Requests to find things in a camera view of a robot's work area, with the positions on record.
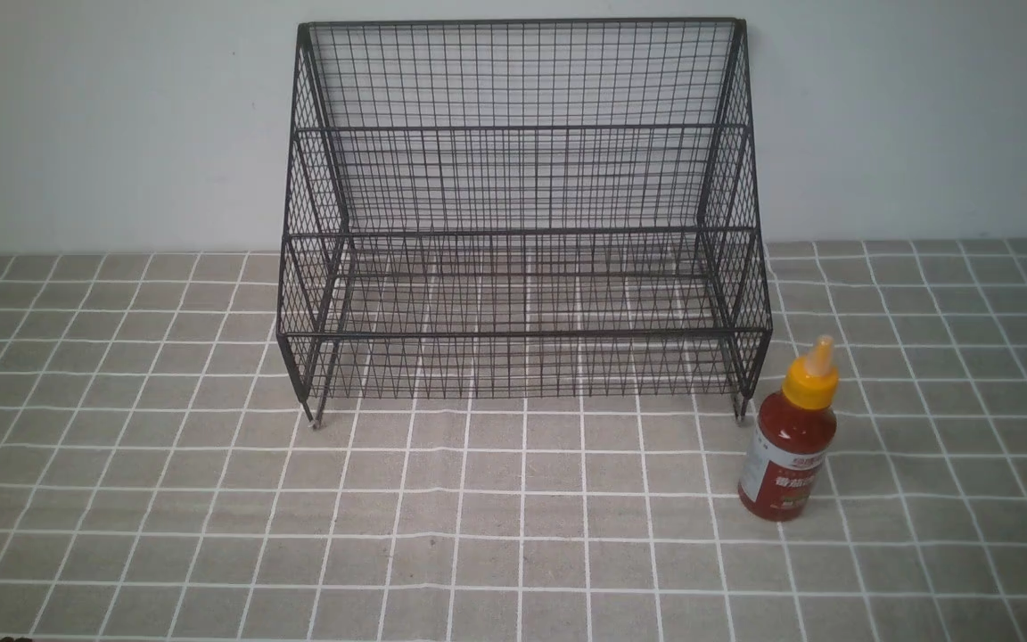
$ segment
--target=yellow cap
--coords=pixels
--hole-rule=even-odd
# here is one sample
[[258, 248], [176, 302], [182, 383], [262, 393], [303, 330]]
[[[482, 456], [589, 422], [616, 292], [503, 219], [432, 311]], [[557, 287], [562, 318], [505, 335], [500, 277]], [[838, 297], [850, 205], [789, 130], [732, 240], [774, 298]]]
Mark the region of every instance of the yellow cap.
[[833, 353], [835, 340], [823, 335], [814, 342], [810, 352], [795, 358], [783, 379], [783, 396], [799, 408], [823, 410], [831, 406], [835, 389], [839, 387], [839, 370], [835, 368]]

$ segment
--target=plastic bottle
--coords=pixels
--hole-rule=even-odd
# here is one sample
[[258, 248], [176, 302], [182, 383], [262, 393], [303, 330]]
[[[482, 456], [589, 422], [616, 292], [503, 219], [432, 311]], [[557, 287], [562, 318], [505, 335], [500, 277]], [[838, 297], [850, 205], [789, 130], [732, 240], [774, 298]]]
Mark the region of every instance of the plastic bottle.
[[786, 522], [807, 506], [838, 428], [831, 410], [839, 385], [834, 351], [835, 340], [820, 337], [787, 370], [783, 389], [763, 400], [739, 476], [739, 499], [757, 517]]

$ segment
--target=black wire rack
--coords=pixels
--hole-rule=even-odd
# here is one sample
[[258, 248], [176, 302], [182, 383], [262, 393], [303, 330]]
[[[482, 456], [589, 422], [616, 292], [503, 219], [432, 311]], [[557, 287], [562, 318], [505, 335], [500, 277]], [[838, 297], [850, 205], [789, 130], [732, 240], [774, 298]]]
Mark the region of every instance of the black wire rack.
[[276, 338], [309, 417], [636, 393], [741, 416], [770, 334], [745, 22], [299, 28]]

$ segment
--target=wire basket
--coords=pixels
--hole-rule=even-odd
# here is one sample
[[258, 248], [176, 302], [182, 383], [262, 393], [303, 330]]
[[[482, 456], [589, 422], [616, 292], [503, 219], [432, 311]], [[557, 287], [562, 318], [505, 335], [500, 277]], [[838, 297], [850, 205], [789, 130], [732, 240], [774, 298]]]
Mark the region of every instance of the wire basket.
[[738, 20], [303, 24], [277, 342], [331, 396], [727, 393], [770, 341]]

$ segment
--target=ketchup bottle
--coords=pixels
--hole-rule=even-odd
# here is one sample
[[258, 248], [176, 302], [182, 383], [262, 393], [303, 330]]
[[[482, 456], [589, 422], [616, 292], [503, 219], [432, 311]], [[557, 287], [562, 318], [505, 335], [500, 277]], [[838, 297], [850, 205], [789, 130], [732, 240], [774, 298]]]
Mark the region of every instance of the ketchup bottle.
[[739, 476], [739, 499], [757, 517], [786, 522], [807, 506], [838, 428], [831, 410], [839, 385], [834, 351], [835, 340], [820, 337], [787, 370], [783, 389], [763, 400]]

